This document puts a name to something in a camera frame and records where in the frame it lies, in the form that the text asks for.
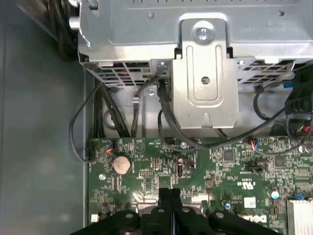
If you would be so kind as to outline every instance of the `green circuit board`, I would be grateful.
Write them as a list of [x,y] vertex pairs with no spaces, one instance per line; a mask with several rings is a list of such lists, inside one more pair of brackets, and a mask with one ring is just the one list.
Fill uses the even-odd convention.
[[[218,140],[199,139],[201,143]],[[167,141],[179,148],[179,141]],[[284,137],[267,137],[259,139],[258,150],[280,152],[291,146]],[[180,153],[167,149],[159,139],[129,138],[92,139],[89,154],[98,158],[89,164],[89,223],[95,215],[153,205],[159,188],[180,188],[182,202],[198,205],[204,213],[227,209],[287,234],[286,200],[297,193],[313,197],[313,157],[301,149],[272,157],[238,142]],[[116,163],[119,156],[127,163]],[[118,174],[114,166],[128,170]]]

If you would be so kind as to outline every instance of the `electronic component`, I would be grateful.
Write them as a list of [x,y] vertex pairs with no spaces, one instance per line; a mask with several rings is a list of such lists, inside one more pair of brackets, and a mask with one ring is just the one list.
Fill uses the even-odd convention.
[[249,161],[245,164],[245,169],[252,172],[265,172],[268,170],[268,163],[262,160]]
[[275,215],[274,208],[270,208],[270,209],[269,209],[269,214],[270,214],[270,215]]
[[230,161],[234,161],[234,160],[235,160],[235,156],[234,156],[234,152],[232,150],[224,151],[224,161],[225,162],[230,162]]
[[288,200],[287,221],[289,235],[312,235],[313,201]]
[[193,169],[196,168],[196,164],[195,164],[194,161],[187,161],[186,167],[187,167],[189,170],[193,170]]
[[177,176],[182,177],[182,164],[177,163]]
[[206,179],[206,187],[207,188],[212,188],[214,185],[214,181],[211,179]]
[[[138,140],[146,146],[140,155],[129,148]],[[199,141],[215,140],[199,138]],[[207,202],[210,205],[203,208],[205,211],[224,210],[241,214],[287,235],[285,202],[290,198],[313,198],[313,185],[308,178],[313,161],[306,152],[291,152],[283,156],[285,165],[276,168],[277,157],[254,154],[247,144],[234,143],[210,151],[179,153],[164,151],[159,139],[119,139],[114,154],[103,158],[110,140],[94,139],[92,142],[95,158],[102,158],[89,165],[89,218],[91,214],[105,212],[99,209],[103,202],[112,205],[112,213],[114,204],[118,203],[123,208],[129,203],[131,209],[136,210],[157,203],[158,188],[181,188],[182,201],[186,205],[203,206]],[[290,140],[260,138],[258,149],[274,152],[277,146],[284,151],[289,148]],[[224,160],[227,151],[240,156],[238,160],[234,158],[236,164]],[[127,156],[132,161],[126,175],[117,175],[110,167],[114,155]],[[178,164],[182,164],[181,177],[178,177]],[[197,167],[190,170],[190,164]],[[100,173],[106,175],[106,180],[99,181]]]
[[302,193],[295,193],[294,197],[298,200],[304,200],[304,195]]
[[231,209],[231,205],[230,205],[230,203],[227,202],[227,201],[223,201],[223,207],[224,207],[224,209],[227,210],[227,211]]
[[118,156],[113,160],[113,170],[119,175],[125,175],[132,167],[132,162],[127,156]]
[[165,141],[168,145],[175,145],[175,139],[174,139],[174,138],[164,138],[164,141]]
[[158,169],[159,169],[159,161],[158,161],[158,158],[153,158],[153,159],[152,159],[152,167],[153,167],[153,170],[158,170]]
[[275,157],[275,167],[284,167],[285,166],[285,156]]
[[279,199],[274,199],[273,200],[273,205],[279,206],[280,205],[280,200]]
[[139,173],[139,176],[141,176],[141,177],[153,177],[154,172],[153,171],[141,171]]
[[271,195],[271,197],[273,199],[278,199],[279,198],[279,192],[277,192],[277,191],[273,191],[270,195]]
[[244,207],[245,208],[256,208],[255,197],[245,197],[244,198]]
[[286,114],[311,114],[313,112],[313,68],[308,67],[295,74],[292,93],[285,101]]

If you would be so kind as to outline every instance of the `mounting hole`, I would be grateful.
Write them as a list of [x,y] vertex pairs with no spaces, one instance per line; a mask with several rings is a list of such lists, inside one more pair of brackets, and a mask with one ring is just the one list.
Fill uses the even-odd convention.
[[285,12],[284,11],[278,11],[279,16],[284,16]]
[[204,85],[209,84],[209,83],[210,83],[210,78],[208,78],[208,77],[203,77],[203,78],[201,79],[201,83],[204,84]]

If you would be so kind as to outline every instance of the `power cable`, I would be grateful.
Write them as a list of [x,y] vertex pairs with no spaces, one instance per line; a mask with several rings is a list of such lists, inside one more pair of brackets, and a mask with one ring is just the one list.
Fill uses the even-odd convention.
[[163,127],[162,127],[162,113],[163,111],[160,110],[160,112],[158,113],[157,116],[157,130],[158,130],[158,136],[161,140],[161,143],[168,149],[176,151],[176,152],[181,152],[181,153],[186,153],[186,152],[194,152],[195,149],[179,149],[179,148],[175,148],[172,147],[171,145],[169,145],[166,141],[165,141],[165,137],[163,135]]
[[219,133],[221,134],[221,136],[228,138],[228,135],[225,133],[225,131],[223,131],[223,129],[219,128],[217,129],[219,131]]
[[138,97],[139,101],[138,103],[134,103],[134,117],[133,117],[133,122],[132,122],[132,128],[131,128],[131,136],[132,138],[136,138],[137,134],[137,127],[138,127],[138,119],[139,119],[139,107],[140,107],[140,97],[143,93],[143,91],[149,87],[155,84],[158,80],[158,77],[155,76],[151,78],[149,81],[144,83],[136,92],[135,97]]
[[256,87],[256,95],[253,99],[253,109],[254,109],[254,112],[256,113],[256,115],[264,120],[264,121],[267,121],[269,120],[269,117],[267,117],[265,114],[263,114],[260,110],[260,107],[259,107],[259,103],[258,103],[258,100],[259,100],[259,96],[260,94],[262,94],[264,92],[264,90],[268,87],[274,87],[274,86],[279,86],[280,84],[284,83],[285,81],[280,81],[280,82],[272,82],[268,85],[266,85],[265,87],[262,87],[262,86],[258,86]]
[[122,138],[129,138],[130,134],[128,132],[127,126],[125,124],[125,121],[121,115],[121,112],[119,111],[116,103],[114,102],[109,89],[102,84],[100,88],[101,95],[108,107],[108,110],[110,112],[111,118],[114,122],[115,128]]
[[69,124],[69,141],[70,141],[70,146],[74,152],[75,157],[84,162],[84,163],[92,163],[94,161],[96,161],[97,159],[84,159],[83,157],[81,157],[79,155],[79,153],[77,152],[76,146],[75,146],[75,142],[74,142],[74,133],[73,133],[73,129],[74,129],[74,123],[78,117],[78,115],[81,113],[81,111],[84,109],[84,107],[87,105],[87,103],[94,97],[94,94],[100,89],[100,87],[102,86],[102,83],[99,83],[92,91],[91,93],[87,96],[85,102],[82,104],[82,106],[78,109],[78,111],[75,113],[73,119],[70,121]]
[[[305,137],[303,137],[301,139],[301,141],[295,145],[294,147],[288,149],[288,150],[285,150],[285,151],[282,151],[282,152],[277,152],[277,153],[265,153],[265,152],[262,152],[262,151],[258,151],[256,150],[257,153],[260,153],[262,155],[268,155],[268,156],[280,156],[280,155],[284,155],[284,154],[287,154],[287,153],[290,153],[296,149],[298,149],[300,146],[303,146],[304,145],[304,142],[310,137],[311,133],[312,133],[312,127],[313,127],[313,115],[310,116],[311,117],[311,123],[310,123],[310,130],[309,132],[305,135]],[[286,119],[286,126],[289,128],[289,118],[287,116],[287,119]]]
[[277,114],[275,114],[273,117],[271,117],[269,120],[265,121],[263,124],[253,128],[250,131],[247,131],[241,135],[238,135],[236,137],[227,139],[225,141],[211,143],[211,144],[199,144],[198,142],[189,139],[186,137],[181,130],[177,127],[175,123],[175,116],[171,110],[170,104],[169,104],[169,98],[166,91],[166,86],[164,80],[159,80],[159,98],[162,106],[162,110],[164,112],[165,119],[169,126],[171,127],[172,131],[176,135],[177,138],[179,138],[181,141],[186,142],[189,146],[192,146],[197,149],[213,149],[213,148],[219,148],[223,147],[225,145],[232,144],[234,142],[240,141],[242,139],[246,139],[260,131],[262,131],[265,127],[269,126],[271,123],[273,123],[278,117],[284,112],[284,109],[280,110]]

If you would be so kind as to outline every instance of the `wire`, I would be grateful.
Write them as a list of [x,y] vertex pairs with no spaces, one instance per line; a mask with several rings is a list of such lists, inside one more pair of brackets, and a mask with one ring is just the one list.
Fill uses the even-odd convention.
[[[287,115],[287,116],[286,116],[286,132],[287,132],[287,136],[288,136],[292,141],[297,142],[297,143],[301,143],[302,146],[311,147],[311,145],[305,144],[305,141],[306,141],[306,140],[304,140],[303,142],[301,142],[301,141],[297,140],[297,139],[290,133],[289,123],[290,123],[290,115]],[[308,133],[308,132],[310,131],[310,129],[312,129],[311,126],[312,126],[311,124],[308,125],[308,126],[306,126],[306,129],[308,130],[306,133]]]
[[99,138],[105,138],[104,124],[103,124],[103,103],[101,93],[99,91],[95,94],[95,115],[96,115],[96,130]]
[[170,146],[166,141],[165,141],[165,138],[164,138],[164,135],[163,135],[163,127],[162,127],[162,113],[163,111],[160,110],[160,112],[158,113],[158,116],[157,116],[157,130],[158,130],[158,135],[159,135],[159,138],[161,140],[161,143],[168,149],[170,150],[174,150],[176,152],[181,152],[181,153],[186,153],[186,152],[194,152],[195,149],[192,148],[192,149],[178,149],[178,148],[175,148],[175,147],[172,147]]
[[108,110],[111,114],[112,120],[115,124],[116,130],[118,131],[120,137],[123,138],[129,138],[130,134],[127,130],[127,126],[125,124],[125,121],[121,115],[121,112],[119,111],[116,103],[112,99],[112,96],[110,94],[110,91],[108,88],[103,84],[100,89],[101,95],[108,107]]
[[251,146],[252,146],[253,151],[255,151],[255,143],[253,141],[251,141]]
[[262,87],[262,86],[258,86],[256,88],[256,95],[253,99],[253,109],[254,109],[254,112],[256,113],[256,115],[264,120],[264,121],[267,121],[269,120],[269,117],[267,117],[265,114],[263,114],[260,110],[260,107],[259,107],[259,103],[258,103],[258,99],[259,99],[259,96],[260,94],[262,94],[264,92],[264,90],[268,87],[273,87],[273,86],[278,86],[280,84],[283,84],[285,83],[285,81],[280,81],[280,82],[272,82],[270,84],[267,84],[265,87]]
[[94,161],[97,160],[97,158],[94,159],[84,159],[82,158],[79,153],[77,152],[76,146],[75,146],[75,142],[74,142],[74,134],[73,134],[73,129],[74,129],[74,123],[78,117],[78,115],[80,114],[80,112],[84,109],[84,107],[87,105],[87,103],[94,97],[94,94],[100,89],[100,87],[102,86],[102,83],[99,83],[92,91],[91,93],[87,96],[85,102],[82,104],[82,106],[78,109],[78,111],[75,113],[73,119],[70,121],[69,124],[69,141],[70,141],[70,145],[71,148],[74,152],[75,157],[84,162],[84,163],[92,163]]
[[189,139],[186,137],[181,130],[177,127],[175,123],[175,116],[171,110],[170,104],[169,104],[169,98],[166,91],[166,86],[164,80],[159,80],[159,98],[162,106],[162,110],[164,112],[165,119],[169,126],[171,127],[172,131],[176,135],[177,138],[179,138],[181,141],[186,142],[189,146],[192,146],[194,148],[198,149],[213,149],[213,148],[219,148],[225,145],[229,145],[232,143],[235,143],[237,141],[240,141],[242,139],[248,138],[249,136],[252,136],[253,134],[256,134],[260,131],[262,131],[265,127],[269,126],[271,123],[273,123],[283,112],[284,109],[280,110],[277,114],[275,114],[273,117],[271,117],[269,120],[265,121],[263,124],[253,128],[250,131],[247,131],[241,135],[238,135],[236,137],[232,137],[230,139],[227,139],[225,141],[221,142],[215,142],[211,144],[199,144],[195,142],[194,140]]
[[106,150],[106,153],[111,153],[113,151],[113,142],[110,143],[108,149]]
[[73,49],[77,49],[77,44],[73,40],[73,36],[71,34],[71,30],[67,23],[67,19],[64,15],[63,7],[60,0],[50,0],[49,1],[50,10],[53,11],[53,15],[58,22],[58,26],[62,32],[64,40],[66,43],[71,46]]
[[[313,127],[313,115],[310,116],[311,117],[311,123],[310,123],[310,127]],[[293,140],[293,136],[290,134],[290,131],[289,131],[289,115],[287,116],[286,118],[286,127],[287,127],[287,134],[288,134],[288,137]],[[268,156],[280,156],[280,155],[283,155],[283,154],[287,154],[287,153],[290,153],[296,149],[298,149],[300,146],[303,146],[304,145],[304,142],[310,137],[312,133],[312,128],[310,128],[309,132],[307,133],[307,135],[305,137],[303,137],[301,139],[301,141],[295,145],[294,147],[288,149],[288,150],[285,150],[285,151],[282,151],[282,152],[277,152],[277,153],[264,153],[264,152],[261,152],[261,151],[256,151],[257,153],[260,153],[260,154],[263,154],[263,155],[268,155]]]
[[[144,83],[136,92],[135,97],[139,98],[139,102],[140,102],[140,97],[142,95],[142,92],[149,86],[152,86],[153,84],[155,84],[158,80],[158,77],[155,76],[153,78],[151,78],[151,80],[147,81],[146,83]],[[139,119],[139,106],[140,103],[134,103],[134,117],[133,117],[133,122],[132,122],[132,128],[131,128],[131,136],[132,138],[136,138],[136,134],[137,134],[137,127],[138,127],[138,119]]]
[[228,138],[228,135],[223,131],[223,129],[219,128],[217,129],[219,131],[219,133],[223,136],[223,137],[226,137]]
[[256,144],[255,144],[255,150],[258,149],[259,143],[260,143],[260,141],[258,140],[258,141],[256,142]]

